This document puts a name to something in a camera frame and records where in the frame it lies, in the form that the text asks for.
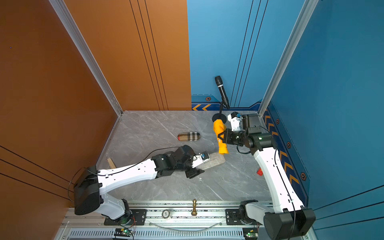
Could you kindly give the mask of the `yellow microfibre cloth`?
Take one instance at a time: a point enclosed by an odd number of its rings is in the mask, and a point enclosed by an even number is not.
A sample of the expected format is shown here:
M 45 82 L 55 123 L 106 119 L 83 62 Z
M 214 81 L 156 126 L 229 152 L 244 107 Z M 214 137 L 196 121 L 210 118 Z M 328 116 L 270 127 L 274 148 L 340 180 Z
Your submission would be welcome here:
M 221 155 L 229 154 L 227 145 L 223 142 L 223 137 L 227 129 L 226 125 L 223 123 L 221 119 L 217 119 L 214 121 L 213 129 L 217 136 L 217 141 L 219 145 L 219 154 Z

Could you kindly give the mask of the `grey eyeglass case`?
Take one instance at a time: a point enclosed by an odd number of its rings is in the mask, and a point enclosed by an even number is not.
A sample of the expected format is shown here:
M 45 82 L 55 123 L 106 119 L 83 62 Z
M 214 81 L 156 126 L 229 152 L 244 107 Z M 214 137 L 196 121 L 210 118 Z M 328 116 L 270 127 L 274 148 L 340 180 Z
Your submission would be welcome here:
M 200 170 L 206 171 L 214 167 L 223 165 L 226 162 L 224 155 L 219 154 L 218 152 L 209 154 L 209 157 L 210 158 L 208 160 L 198 166 Z

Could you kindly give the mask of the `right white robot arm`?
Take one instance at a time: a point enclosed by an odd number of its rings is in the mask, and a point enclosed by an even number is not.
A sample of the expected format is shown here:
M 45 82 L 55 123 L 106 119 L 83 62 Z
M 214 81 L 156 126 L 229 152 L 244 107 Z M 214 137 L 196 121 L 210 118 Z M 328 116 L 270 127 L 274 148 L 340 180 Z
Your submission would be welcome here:
M 245 146 L 261 167 L 272 197 L 272 207 L 257 202 L 243 205 L 246 220 L 262 224 L 272 240 L 289 240 L 307 234 L 316 220 L 293 189 L 270 133 L 247 133 L 227 129 L 218 134 L 222 143 Z

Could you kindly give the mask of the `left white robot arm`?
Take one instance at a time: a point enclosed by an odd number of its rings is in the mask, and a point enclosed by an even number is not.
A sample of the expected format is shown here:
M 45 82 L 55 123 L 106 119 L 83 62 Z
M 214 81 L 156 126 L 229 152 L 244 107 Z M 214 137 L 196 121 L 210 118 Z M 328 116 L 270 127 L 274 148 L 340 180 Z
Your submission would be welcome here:
M 204 172 L 200 165 L 210 160 L 207 152 L 197 154 L 184 145 L 172 151 L 158 154 L 137 164 L 109 170 L 97 170 L 95 166 L 85 168 L 74 184 L 75 215 L 99 213 L 118 225 L 127 223 L 132 216 L 129 204 L 109 193 L 115 189 L 147 180 L 171 176 L 184 172 L 192 179 Z

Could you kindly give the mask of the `plaid eyeglass pouch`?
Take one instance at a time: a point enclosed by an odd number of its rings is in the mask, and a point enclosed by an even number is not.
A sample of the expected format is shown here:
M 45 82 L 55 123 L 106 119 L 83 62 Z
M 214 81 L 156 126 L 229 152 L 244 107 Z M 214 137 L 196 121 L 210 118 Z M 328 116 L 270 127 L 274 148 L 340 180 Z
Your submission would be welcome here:
M 198 141 L 201 138 L 200 133 L 198 132 L 185 132 L 185 133 L 180 133 L 178 134 L 177 139 L 180 142 L 192 142 L 192 141 Z

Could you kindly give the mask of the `black microphone stand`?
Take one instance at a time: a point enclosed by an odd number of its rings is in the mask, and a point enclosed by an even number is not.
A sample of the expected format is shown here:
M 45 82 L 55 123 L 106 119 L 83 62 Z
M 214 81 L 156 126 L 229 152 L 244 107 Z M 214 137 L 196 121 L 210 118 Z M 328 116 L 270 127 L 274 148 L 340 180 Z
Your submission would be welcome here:
M 212 122 L 215 122 L 217 120 L 221 120 L 223 122 L 223 124 L 225 124 L 227 122 L 227 117 L 222 113 L 223 108 L 224 108 L 224 104 L 223 104 L 223 102 L 221 102 L 219 112 L 213 115 Z

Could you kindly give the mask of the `brass chess piece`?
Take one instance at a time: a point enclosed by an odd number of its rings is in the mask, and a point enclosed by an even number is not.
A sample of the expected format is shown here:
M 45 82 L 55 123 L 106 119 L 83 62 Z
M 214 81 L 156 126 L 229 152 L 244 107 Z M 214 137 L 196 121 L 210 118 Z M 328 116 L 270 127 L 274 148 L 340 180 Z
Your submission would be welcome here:
M 191 212 L 191 215 L 193 217 L 197 216 L 197 200 L 196 199 L 193 199 L 193 210 Z

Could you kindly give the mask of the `black microphone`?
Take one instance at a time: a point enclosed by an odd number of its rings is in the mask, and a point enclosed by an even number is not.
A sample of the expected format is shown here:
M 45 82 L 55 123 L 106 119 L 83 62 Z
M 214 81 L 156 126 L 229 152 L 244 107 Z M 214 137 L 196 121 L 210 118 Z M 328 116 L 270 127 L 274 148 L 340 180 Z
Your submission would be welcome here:
M 215 82 L 216 82 L 216 85 L 217 85 L 219 92 L 221 94 L 223 106 L 226 109 L 230 109 L 229 99 L 227 97 L 222 78 L 220 76 L 216 76 Z

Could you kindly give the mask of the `wooden folding fan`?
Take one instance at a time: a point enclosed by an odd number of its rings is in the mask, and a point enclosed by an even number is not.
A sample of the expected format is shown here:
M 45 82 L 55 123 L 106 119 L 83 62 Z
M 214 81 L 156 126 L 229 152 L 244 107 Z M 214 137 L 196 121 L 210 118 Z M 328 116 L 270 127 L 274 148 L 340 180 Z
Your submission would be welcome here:
M 108 158 L 107 162 L 108 162 L 108 164 L 109 164 L 111 169 L 116 169 L 117 168 L 115 163 L 114 163 L 114 161 L 111 158 Z

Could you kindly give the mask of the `left green circuit board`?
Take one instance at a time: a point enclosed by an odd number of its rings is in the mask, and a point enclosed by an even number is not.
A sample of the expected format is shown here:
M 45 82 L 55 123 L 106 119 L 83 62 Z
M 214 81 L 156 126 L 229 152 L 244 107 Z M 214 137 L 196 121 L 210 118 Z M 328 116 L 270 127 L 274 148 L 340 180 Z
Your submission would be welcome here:
M 119 240 L 133 240 L 134 236 L 129 229 L 116 228 L 114 231 L 114 238 Z

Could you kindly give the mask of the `green circuit board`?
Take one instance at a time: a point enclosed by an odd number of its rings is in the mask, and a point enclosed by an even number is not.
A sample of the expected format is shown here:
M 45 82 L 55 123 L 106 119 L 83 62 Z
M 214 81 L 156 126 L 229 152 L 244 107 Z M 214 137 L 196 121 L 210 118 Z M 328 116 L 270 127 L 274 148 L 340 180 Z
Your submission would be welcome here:
M 245 240 L 257 240 L 259 237 L 259 232 L 254 228 L 242 228 L 243 236 Z
M 133 240 L 134 236 L 129 229 L 116 228 L 114 231 L 114 238 L 119 240 Z

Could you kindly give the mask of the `right green circuit board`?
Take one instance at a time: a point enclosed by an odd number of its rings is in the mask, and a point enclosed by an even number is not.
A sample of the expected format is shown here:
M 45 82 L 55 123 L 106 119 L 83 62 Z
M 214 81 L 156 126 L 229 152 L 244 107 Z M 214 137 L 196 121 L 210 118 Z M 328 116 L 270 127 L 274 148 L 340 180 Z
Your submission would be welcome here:
M 254 228 L 242 228 L 243 236 L 245 240 L 257 240 L 259 237 L 259 232 Z

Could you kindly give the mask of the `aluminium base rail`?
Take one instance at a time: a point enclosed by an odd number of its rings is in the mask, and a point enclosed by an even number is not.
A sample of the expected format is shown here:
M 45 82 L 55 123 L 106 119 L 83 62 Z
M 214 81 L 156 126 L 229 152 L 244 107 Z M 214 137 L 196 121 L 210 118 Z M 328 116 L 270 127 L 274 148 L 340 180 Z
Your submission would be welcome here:
M 269 239 L 263 225 L 240 221 L 239 205 L 236 201 L 198 201 L 198 214 L 193 217 L 192 201 L 130 201 L 134 215 L 123 226 L 98 213 L 77 216 L 70 208 L 55 239 L 119 240 L 113 236 L 116 228 L 129 229 L 134 240 L 244 240 L 242 228 L 257 229 L 258 240 Z M 171 212 L 168 220 L 162 218 L 163 210 Z

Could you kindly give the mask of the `aluminium corner post right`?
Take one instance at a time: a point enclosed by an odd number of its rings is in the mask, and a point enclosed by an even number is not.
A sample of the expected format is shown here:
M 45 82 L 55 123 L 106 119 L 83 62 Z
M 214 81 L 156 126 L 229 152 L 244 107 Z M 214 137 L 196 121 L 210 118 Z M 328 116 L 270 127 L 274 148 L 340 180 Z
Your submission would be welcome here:
M 261 105 L 258 109 L 258 115 L 264 116 L 268 105 L 270 104 L 272 97 L 284 75 L 284 72 L 297 48 L 297 45 L 313 15 L 313 12 L 318 4 L 319 0 L 306 0 L 304 1 L 303 7 L 299 13 L 299 16 L 295 22 L 292 32 L 289 36 L 287 44 L 281 55 L 281 58 L 277 64 L 275 72 L 271 78 L 268 88 L 265 92 Z

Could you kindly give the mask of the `aluminium corner post left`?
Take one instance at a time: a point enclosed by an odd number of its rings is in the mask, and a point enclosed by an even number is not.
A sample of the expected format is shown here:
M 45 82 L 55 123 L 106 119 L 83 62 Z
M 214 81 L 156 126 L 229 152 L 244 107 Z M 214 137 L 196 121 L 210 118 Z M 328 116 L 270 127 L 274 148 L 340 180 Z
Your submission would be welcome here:
M 65 27 L 67 33 L 75 44 L 78 52 L 93 74 L 101 90 L 112 106 L 113 110 L 120 117 L 123 114 L 123 109 L 117 100 L 112 88 L 110 87 L 105 75 L 103 74 L 99 64 L 97 63 L 91 49 L 89 48 L 85 38 L 83 37 L 79 27 L 72 17 L 66 3 L 62 0 L 49 0 L 51 6 L 59 17 L 61 23 Z

